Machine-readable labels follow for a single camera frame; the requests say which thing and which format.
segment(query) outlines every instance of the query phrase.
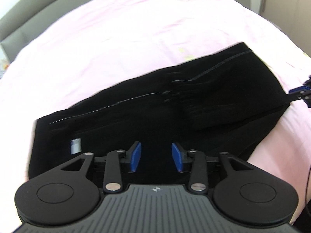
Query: black pants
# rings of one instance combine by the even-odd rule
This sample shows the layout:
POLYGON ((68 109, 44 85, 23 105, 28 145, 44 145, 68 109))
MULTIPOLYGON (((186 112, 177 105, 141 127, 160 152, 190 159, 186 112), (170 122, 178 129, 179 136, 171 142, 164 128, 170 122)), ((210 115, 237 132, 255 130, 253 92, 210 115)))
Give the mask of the black pants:
POLYGON ((171 144, 248 159, 289 106, 265 64, 244 44, 105 89, 38 120, 29 178, 82 152, 104 156, 142 143, 136 183, 178 183, 171 144))

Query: black cable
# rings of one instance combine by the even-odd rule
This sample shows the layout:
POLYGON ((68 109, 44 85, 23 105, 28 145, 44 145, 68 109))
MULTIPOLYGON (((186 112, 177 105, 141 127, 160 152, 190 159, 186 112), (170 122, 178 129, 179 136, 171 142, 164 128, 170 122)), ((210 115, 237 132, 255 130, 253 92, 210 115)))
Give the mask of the black cable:
POLYGON ((307 203, 307 195, 308 195, 310 173, 311 173, 311 165, 310 165, 310 168, 309 168, 308 180, 307 180, 307 185, 306 185, 306 192, 305 192, 305 197, 304 197, 304 209, 307 212, 307 214, 311 217, 311 212, 309 210, 308 203, 307 203))

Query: gray ribbed panel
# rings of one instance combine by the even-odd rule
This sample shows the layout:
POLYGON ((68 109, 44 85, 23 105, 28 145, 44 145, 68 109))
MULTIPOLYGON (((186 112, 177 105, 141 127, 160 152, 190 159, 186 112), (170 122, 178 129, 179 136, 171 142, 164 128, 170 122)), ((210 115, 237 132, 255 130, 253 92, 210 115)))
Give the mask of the gray ribbed panel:
POLYGON ((213 208, 209 199, 183 186, 131 185, 105 197, 96 212, 69 226, 40 228, 29 224, 16 233, 294 233, 290 225, 251 229, 235 225, 213 208))

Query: beige wall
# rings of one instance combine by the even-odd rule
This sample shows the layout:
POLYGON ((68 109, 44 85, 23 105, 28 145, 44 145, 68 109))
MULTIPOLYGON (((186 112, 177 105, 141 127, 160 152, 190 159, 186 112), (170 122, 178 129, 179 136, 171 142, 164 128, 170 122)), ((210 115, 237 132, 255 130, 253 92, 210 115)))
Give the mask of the beige wall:
POLYGON ((262 16, 311 56, 311 0, 266 0, 262 16))

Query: pink bed sheet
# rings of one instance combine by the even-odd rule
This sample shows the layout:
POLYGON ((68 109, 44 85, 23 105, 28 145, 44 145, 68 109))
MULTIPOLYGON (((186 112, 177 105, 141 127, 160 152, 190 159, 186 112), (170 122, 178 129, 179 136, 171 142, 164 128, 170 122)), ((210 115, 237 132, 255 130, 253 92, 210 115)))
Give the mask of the pink bed sheet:
MULTIPOLYGON (((36 119, 238 42, 253 49, 286 91, 311 74, 311 59, 286 35, 233 0, 93 0, 59 19, 0 80, 0 232, 20 225, 14 194, 27 180, 36 119)), ((293 220, 304 207, 310 145, 311 110, 298 101, 249 159, 296 188, 293 220)))

